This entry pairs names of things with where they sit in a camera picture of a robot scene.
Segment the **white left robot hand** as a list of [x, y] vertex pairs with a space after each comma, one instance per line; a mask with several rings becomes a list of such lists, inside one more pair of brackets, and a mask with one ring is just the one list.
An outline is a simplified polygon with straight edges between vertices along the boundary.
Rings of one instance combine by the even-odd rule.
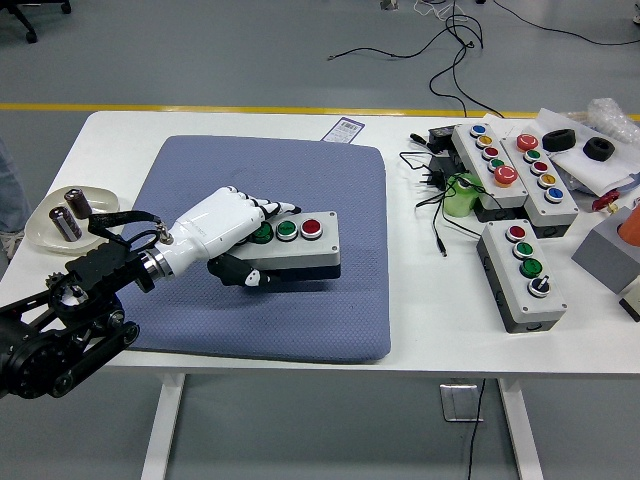
[[173, 279], [196, 261], [218, 258], [273, 216], [300, 212], [291, 203], [257, 199], [232, 186], [222, 187], [176, 219], [169, 229], [169, 244], [155, 244], [164, 276]]

